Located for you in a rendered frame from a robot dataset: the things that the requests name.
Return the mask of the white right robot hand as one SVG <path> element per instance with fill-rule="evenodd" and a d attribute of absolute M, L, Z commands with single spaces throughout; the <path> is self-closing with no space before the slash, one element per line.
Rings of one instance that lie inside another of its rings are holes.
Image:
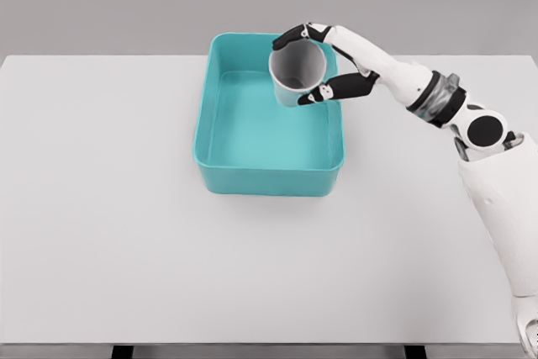
<path fill-rule="evenodd" d="M 279 51 L 299 40 L 328 44 L 351 61 L 357 69 L 356 73 L 340 75 L 320 83 L 299 97 L 299 105 L 365 97 L 376 82 L 381 82 L 396 100 L 409 106 L 414 91 L 419 90 L 411 65 L 397 61 L 386 51 L 343 26 L 311 22 L 300 24 L 273 40 L 272 49 Z"/>

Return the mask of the white paper cup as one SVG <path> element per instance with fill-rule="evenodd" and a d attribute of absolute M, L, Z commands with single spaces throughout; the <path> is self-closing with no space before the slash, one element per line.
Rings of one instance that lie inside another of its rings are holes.
<path fill-rule="evenodd" d="M 268 64 L 276 99 L 285 107 L 298 106 L 298 99 L 323 81 L 327 69 L 321 47 L 309 40 L 272 51 Z"/>

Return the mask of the teal plastic basket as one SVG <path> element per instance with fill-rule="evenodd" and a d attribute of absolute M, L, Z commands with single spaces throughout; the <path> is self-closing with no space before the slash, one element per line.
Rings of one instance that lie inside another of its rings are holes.
<path fill-rule="evenodd" d="M 213 193 L 323 197 L 345 160 L 339 102 L 282 106 L 269 72 L 275 34 L 210 44 L 193 157 Z"/>

